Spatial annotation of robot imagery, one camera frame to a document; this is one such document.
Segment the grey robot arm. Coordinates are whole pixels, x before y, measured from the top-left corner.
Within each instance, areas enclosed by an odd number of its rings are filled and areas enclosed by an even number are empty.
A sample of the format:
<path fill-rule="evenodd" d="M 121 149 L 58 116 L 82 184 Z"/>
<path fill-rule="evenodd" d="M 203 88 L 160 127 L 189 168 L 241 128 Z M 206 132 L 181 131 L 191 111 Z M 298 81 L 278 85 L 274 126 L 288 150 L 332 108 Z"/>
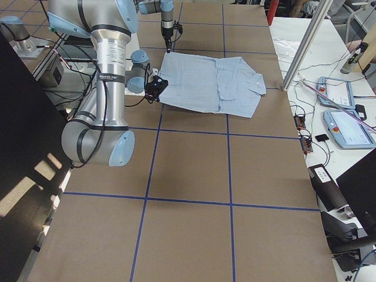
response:
<path fill-rule="evenodd" d="M 183 25 L 173 19 L 174 3 L 171 0 L 140 1 L 139 11 L 142 15 L 157 14 L 161 16 L 161 34 L 166 46 L 166 52 L 170 53 L 172 45 L 183 34 Z"/>
<path fill-rule="evenodd" d="M 89 38 L 96 51 L 96 88 L 84 98 L 62 133 L 62 148 L 73 167 L 88 163 L 124 166 L 132 157 L 135 135 L 125 121 L 125 93 L 159 100 L 168 82 L 154 75 L 142 50 L 126 54 L 138 30 L 137 16 L 161 14 L 166 46 L 173 35 L 172 1 L 49 1 L 50 26 Z"/>

